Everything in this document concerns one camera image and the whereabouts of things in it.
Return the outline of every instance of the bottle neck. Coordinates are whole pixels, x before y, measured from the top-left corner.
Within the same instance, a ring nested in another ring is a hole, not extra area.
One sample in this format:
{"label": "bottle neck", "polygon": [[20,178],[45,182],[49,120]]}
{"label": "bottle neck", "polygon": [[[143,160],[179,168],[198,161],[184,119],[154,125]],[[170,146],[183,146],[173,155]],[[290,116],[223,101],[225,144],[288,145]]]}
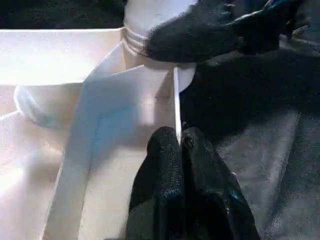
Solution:
{"label": "bottle neck", "polygon": [[188,11],[198,0],[128,0],[124,10],[124,40],[143,54],[149,34],[157,26]]}

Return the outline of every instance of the white cardboard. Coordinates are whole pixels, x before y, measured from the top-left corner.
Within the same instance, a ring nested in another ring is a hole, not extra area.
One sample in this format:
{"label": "white cardboard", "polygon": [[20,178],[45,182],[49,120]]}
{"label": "white cardboard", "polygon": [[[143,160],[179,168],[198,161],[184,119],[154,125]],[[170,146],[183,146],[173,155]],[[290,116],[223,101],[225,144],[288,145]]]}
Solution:
{"label": "white cardboard", "polygon": [[181,135],[179,69],[146,62],[110,73],[115,60],[133,66],[127,54],[118,44],[83,84],[44,240],[120,237],[150,136],[162,126]]}

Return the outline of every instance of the dark fabric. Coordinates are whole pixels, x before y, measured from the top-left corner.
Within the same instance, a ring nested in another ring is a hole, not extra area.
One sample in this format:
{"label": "dark fabric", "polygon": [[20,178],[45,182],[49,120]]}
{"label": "dark fabric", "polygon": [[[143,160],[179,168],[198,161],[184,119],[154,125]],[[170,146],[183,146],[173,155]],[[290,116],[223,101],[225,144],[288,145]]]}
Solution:
{"label": "dark fabric", "polygon": [[236,173],[263,240],[315,240],[320,229],[320,58],[292,51],[199,66],[180,94]]}
{"label": "dark fabric", "polygon": [[126,0],[2,0],[0,29],[99,29],[123,26]]}

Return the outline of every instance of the black glove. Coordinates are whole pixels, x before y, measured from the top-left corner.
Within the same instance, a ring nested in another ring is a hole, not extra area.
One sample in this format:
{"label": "black glove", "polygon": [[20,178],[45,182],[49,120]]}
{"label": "black glove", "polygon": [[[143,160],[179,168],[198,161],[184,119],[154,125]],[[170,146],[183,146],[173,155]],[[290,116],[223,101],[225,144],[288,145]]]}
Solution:
{"label": "black glove", "polygon": [[132,188],[128,240],[259,240],[255,221],[230,172],[195,128],[158,129]]}
{"label": "black glove", "polygon": [[269,0],[238,18],[231,2],[199,0],[190,11],[157,27],[143,54],[175,63],[200,63],[233,51],[261,54],[279,48],[280,34],[290,38],[301,27],[296,15],[305,0]]}

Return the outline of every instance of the white panel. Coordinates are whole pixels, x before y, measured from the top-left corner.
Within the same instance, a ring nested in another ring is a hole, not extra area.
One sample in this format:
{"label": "white panel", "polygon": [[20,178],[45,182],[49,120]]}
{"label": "white panel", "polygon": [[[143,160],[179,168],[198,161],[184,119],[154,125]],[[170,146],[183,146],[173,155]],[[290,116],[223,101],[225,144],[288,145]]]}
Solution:
{"label": "white panel", "polygon": [[0,118],[1,240],[40,238],[67,134],[39,127],[17,112]]}
{"label": "white panel", "polygon": [[121,39],[122,28],[0,30],[0,84],[82,83]]}
{"label": "white panel", "polygon": [[[104,61],[127,54],[118,50]],[[125,65],[131,66],[128,59]],[[114,74],[96,70],[89,76],[75,110],[43,239],[96,240],[123,232],[133,179],[150,136],[161,126],[180,125],[179,109],[175,111],[179,98],[169,102],[177,86],[168,67],[141,65]]]}

